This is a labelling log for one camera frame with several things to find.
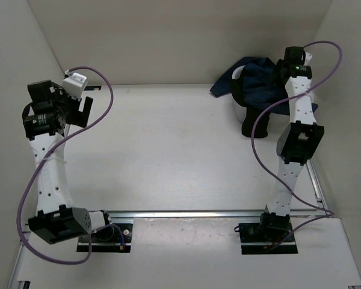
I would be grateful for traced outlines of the dark blue denim trousers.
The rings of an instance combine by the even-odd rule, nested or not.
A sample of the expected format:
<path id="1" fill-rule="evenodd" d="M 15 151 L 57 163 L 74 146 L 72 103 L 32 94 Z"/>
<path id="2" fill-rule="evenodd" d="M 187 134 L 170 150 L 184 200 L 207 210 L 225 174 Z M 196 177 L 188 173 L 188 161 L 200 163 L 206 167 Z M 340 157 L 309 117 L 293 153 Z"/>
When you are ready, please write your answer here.
<path id="1" fill-rule="evenodd" d="M 230 67 L 210 88 L 210 93 L 219 98 L 230 94 L 230 80 L 233 71 L 245 66 L 243 87 L 244 102 L 254 108 L 264 110 L 270 105 L 288 97 L 285 89 L 287 81 L 275 81 L 275 66 L 269 58 L 244 57 Z M 298 66 L 290 65 L 290 77 L 298 76 Z"/>

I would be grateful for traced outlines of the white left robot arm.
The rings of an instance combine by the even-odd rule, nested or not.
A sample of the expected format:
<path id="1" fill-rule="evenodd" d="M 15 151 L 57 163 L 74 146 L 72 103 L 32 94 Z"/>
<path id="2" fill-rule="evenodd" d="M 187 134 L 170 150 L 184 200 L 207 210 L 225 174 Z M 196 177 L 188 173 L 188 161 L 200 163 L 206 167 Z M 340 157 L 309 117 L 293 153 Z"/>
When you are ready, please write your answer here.
<path id="1" fill-rule="evenodd" d="M 88 83 L 78 73 L 65 76 L 62 84 L 50 80 L 27 86 L 31 97 L 22 112 L 25 134 L 29 140 L 37 173 L 36 215 L 29 218 L 30 230 L 49 244 L 93 234 L 107 241 L 114 234 L 109 215 L 101 210 L 89 212 L 74 205 L 70 195 L 64 160 L 64 146 L 48 151 L 67 135 L 69 125 L 85 128 L 93 103 L 81 95 Z"/>

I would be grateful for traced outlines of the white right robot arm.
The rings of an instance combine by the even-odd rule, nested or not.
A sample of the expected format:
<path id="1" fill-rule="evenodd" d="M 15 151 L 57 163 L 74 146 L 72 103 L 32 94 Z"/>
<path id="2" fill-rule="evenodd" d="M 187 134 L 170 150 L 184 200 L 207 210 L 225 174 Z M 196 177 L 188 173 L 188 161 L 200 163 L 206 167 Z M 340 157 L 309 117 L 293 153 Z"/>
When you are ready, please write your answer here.
<path id="1" fill-rule="evenodd" d="M 287 92 L 290 121 L 277 142 L 277 181 L 258 226 L 260 237 L 267 241 L 280 240 L 288 233 L 292 192 L 303 166 L 313 157 L 324 135 L 324 127 L 316 123 L 312 98 L 307 92 L 311 88 L 312 70 L 304 48 L 285 49 L 273 83 Z"/>

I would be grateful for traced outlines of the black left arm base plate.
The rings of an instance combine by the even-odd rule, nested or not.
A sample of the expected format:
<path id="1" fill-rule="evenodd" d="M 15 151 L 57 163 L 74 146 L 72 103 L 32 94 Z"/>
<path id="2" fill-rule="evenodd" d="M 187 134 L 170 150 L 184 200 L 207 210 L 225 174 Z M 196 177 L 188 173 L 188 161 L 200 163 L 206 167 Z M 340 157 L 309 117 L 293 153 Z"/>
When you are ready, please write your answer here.
<path id="1" fill-rule="evenodd" d="M 129 253 L 131 251 L 134 221 L 132 219 L 114 219 L 119 227 L 103 229 L 91 235 L 93 253 Z"/>

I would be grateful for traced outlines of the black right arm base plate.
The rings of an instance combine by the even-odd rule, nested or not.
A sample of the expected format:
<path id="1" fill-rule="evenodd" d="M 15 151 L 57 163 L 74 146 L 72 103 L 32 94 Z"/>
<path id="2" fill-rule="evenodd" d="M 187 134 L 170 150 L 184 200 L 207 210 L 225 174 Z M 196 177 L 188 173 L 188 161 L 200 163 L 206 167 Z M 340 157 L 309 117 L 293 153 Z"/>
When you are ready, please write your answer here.
<path id="1" fill-rule="evenodd" d="M 291 222 L 283 230 L 262 229 L 260 223 L 239 223 L 234 231 L 239 234 L 242 255 L 298 254 Z"/>

